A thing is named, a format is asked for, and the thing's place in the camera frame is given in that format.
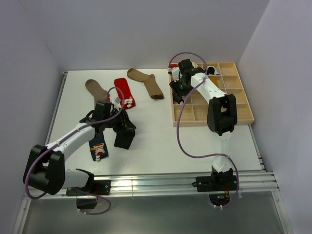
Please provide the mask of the black white striped sock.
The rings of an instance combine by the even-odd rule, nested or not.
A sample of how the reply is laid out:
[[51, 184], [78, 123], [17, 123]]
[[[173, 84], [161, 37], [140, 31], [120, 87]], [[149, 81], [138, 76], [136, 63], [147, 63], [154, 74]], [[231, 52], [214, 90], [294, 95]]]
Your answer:
[[177, 96], [173, 94], [173, 101], [176, 102], [177, 104], [181, 105], [184, 103], [184, 99], [181, 96]]

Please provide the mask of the long black sock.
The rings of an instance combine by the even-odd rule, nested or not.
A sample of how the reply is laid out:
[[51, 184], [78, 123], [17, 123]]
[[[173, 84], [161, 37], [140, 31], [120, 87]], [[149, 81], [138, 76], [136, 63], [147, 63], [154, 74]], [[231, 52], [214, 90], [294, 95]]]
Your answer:
[[135, 137], [135, 130], [125, 130], [116, 132], [114, 146], [128, 150]]

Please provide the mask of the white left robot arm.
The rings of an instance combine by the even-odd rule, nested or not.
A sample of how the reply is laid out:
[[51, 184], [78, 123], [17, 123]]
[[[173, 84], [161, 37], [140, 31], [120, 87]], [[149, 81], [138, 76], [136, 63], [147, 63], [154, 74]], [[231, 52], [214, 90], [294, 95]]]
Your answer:
[[136, 127], [127, 112], [108, 100], [99, 100], [95, 108], [62, 138], [45, 146], [35, 145], [29, 154], [23, 183], [30, 198], [29, 187], [44, 194], [55, 195], [62, 189], [77, 188], [84, 195], [94, 191], [94, 174], [83, 170], [66, 170], [66, 160], [82, 145], [98, 137], [105, 129], [116, 133], [114, 146], [129, 149]]

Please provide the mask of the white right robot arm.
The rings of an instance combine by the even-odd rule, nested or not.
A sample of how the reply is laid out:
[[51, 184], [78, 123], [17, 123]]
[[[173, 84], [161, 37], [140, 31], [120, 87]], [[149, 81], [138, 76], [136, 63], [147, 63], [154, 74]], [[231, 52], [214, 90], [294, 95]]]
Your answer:
[[225, 186], [237, 189], [237, 167], [230, 157], [230, 140], [238, 122], [235, 96], [221, 91], [209, 79], [208, 68], [194, 67], [189, 59], [182, 60], [174, 68], [168, 67], [167, 71], [173, 78], [169, 86], [175, 102], [185, 106], [185, 101], [198, 91], [208, 103], [206, 122], [219, 149], [219, 152], [207, 155], [213, 157], [209, 186], [216, 190]]

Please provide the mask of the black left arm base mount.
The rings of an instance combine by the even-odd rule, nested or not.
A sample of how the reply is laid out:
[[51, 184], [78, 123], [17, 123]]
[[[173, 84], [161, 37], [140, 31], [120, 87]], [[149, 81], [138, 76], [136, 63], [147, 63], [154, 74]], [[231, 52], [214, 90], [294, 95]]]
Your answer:
[[86, 213], [90, 213], [90, 210], [96, 208], [97, 205], [100, 204], [101, 201], [106, 201], [108, 207], [104, 210], [104, 212], [108, 212], [112, 206], [111, 202], [105, 198], [106, 195], [110, 194], [111, 189], [111, 180], [94, 180], [91, 185], [83, 188], [68, 188], [66, 190], [66, 196], [91, 196], [92, 198], [77, 198], [76, 199], [76, 207], [80, 211], [84, 211]]

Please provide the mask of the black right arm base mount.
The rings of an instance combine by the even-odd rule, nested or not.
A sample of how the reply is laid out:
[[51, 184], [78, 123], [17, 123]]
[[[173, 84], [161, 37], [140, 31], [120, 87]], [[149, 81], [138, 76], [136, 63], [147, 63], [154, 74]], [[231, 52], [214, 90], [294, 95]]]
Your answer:
[[238, 198], [239, 180], [232, 168], [225, 172], [213, 169], [210, 176], [198, 176], [192, 183], [197, 192], [208, 192], [213, 207], [223, 209]]

